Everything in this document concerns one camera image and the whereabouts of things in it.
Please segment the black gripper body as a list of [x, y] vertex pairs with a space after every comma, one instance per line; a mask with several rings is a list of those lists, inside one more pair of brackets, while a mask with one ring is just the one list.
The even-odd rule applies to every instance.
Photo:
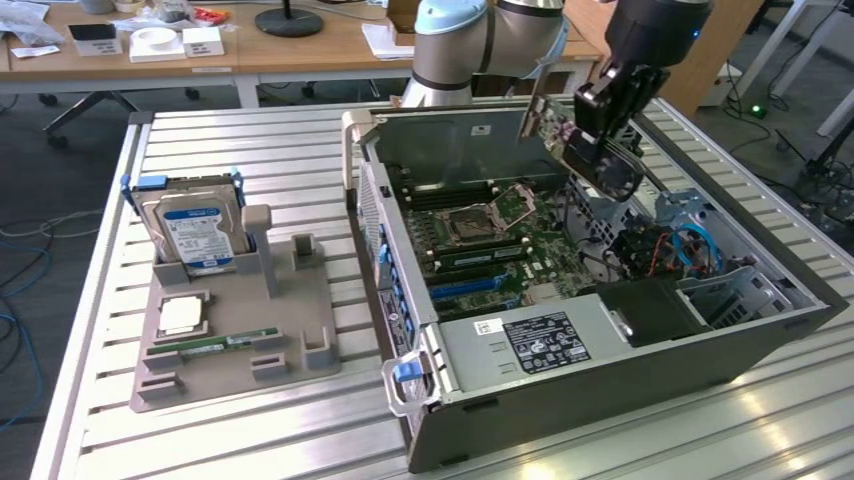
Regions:
[[604, 39], [618, 66], [679, 64], [711, 13], [710, 1], [619, 0]]

